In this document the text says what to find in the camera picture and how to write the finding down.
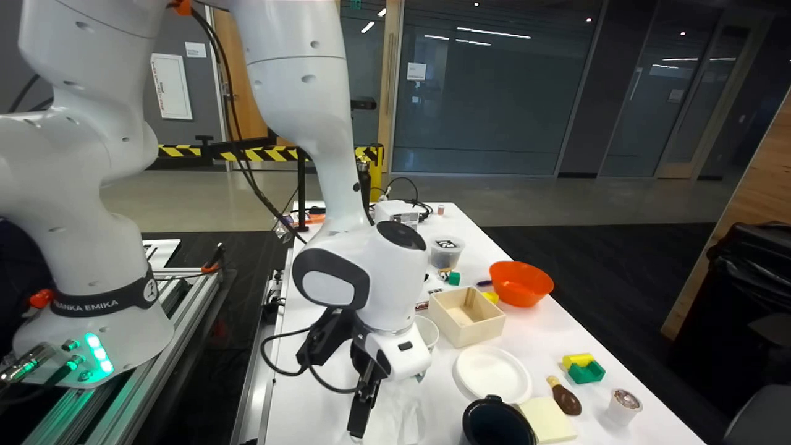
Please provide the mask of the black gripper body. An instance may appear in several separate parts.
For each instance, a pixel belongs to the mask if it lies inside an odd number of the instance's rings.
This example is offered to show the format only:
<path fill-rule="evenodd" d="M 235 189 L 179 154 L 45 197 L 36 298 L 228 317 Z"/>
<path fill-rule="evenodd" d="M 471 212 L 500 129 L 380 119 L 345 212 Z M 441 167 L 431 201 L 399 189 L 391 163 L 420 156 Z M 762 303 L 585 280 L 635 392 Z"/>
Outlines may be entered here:
<path fill-rule="evenodd" d="M 428 371 L 431 360 L 433 353 L 418 325 L 395 334 L 366 332 L 353 340 L 353 365 L 364 386 L 415 377 Z"/>

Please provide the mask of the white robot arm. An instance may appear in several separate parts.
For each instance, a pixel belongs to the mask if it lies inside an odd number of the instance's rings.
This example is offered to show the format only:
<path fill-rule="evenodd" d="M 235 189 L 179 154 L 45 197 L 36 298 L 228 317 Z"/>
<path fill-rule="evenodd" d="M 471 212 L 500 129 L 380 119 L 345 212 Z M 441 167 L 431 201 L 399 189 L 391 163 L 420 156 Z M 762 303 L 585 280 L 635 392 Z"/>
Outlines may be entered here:
<path fill-rule="evenodd" d="M 237 20 L 259 113 L 319 175 L 326 219 L 291 280 L 324 314 L 297 360 L 316 367 L 352 348 L 345 433 L 361 438 L 378 386 L 431 365 L 412 325 L 428 248 L 364 207 L 334 0 L 219 5 Z M 33 383 L 97 387 L 172 344 L 139 227 L 101 203 L 106 182 L 155 161 L 143 81 L 166 10 L 166 0 L 22 0 L 18 46 L 55 92 L 45 112 L 0 116 L 0 215 L 33 236 L 55 281 L 55 301 L 12 335 Z"/>

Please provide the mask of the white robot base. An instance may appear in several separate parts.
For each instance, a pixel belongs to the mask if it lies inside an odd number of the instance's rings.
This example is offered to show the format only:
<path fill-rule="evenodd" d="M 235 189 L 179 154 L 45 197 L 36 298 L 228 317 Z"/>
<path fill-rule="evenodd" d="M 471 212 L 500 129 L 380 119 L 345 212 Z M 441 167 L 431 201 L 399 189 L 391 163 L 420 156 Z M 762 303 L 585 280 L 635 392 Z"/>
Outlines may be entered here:
<path fill-rule="evenodd" d="M 158 301 L 150 273 L 103 293 L 55 293 L 55 301 L 24 320 L 12 335 L 22 358 L 43 345 L 48 358 L 24 383 L 48 383 L 61 365 L 65 387 L 97 387 L 124 371 L 155 358 L 172 339 L 172 323 Z"/>

